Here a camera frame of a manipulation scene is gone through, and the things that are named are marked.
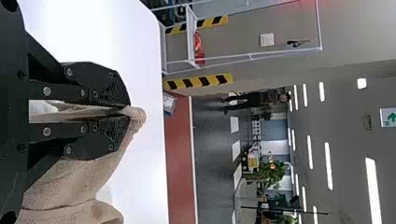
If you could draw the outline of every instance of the green exit sign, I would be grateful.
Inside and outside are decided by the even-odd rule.
[[[396,127],[396,108],[381,108],[379,114],[383,128]]]

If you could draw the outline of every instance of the ceiling light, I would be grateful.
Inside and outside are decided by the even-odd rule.
[[[312,208],[313,212],[314,212],[314,224],[318,224],[318,209],[316,206],[314,206]]]
[[[306,212],[306,195],[305,195],[305,187],[302,188],[303,191],[303,209]]]
[[[298,93],[296,85],[294,85],[294,103],[296,104],[296,110],[298,110]]]
[[[293,143],[293,151],[295,151],[296,150],[296,136],[294,134],[294,129],[291,130],[291,140],[292,140],[292,143]]]
[[[289,110],[290,112],[293,112],[293,102],[289,101]]]
[[[366,78],[358,78],[358,89],[365,89],[367,88],[367,79]]]
[[[311,136],[308,135],[306,137],[306,144],[308,145],[308,161],[309,161],[309,169],[314,169],[314,160],[312,158],[312,144],[311,144]]]
[[[289,147],[291,147],[290,128],[288,128]]]
[[[291,184],[294,184],[294,167],[290,165],[290,171],[291,171]]]
[[[325,101],[325,95],[324,95],[324,84],[323,82],[319,82],[319,94],[320,94],[320,101],[324,102]]]
[[[330,190],[332,190],[332,157],[330,156],[329,143],[324,144],[326,154],[326,171],[327,171],[327,184]]]
[[[367,181],[369,185],[369,199],[372,224],[382,224],[381,204],[379,201],[378,180],[376,177],[375,160],[366,158]]]
[[[296,195],[300,196],[300,183],[298,180],[298,174],[296,174]]]
[[[303,84],[304,106],[308,107],[308,95],[306,93],[306,84]]]

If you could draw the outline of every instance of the red floor stripe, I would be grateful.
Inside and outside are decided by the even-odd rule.
[[[165,118],[169,223],[195,224],[189,97],[176,95],[172,118]]]

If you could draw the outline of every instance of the beige cloth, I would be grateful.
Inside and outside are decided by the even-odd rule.
[[[120,150],[94,161],[58,161],[24,194],[18,224],[121,224],[122,214],[95,200],[120,163],[135,133],[146,121],[143,109],[127,106],[119,111],[105,107],[77,106],[61,112],[34,115],[31,122],[123,114],[131,117]]]

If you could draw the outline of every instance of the white table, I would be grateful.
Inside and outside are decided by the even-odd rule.
[[[26,30],[58,61],[119,71],[148,121],[100,193],[125,223],[168,223],[160,31],[138,0],[19,0]]]

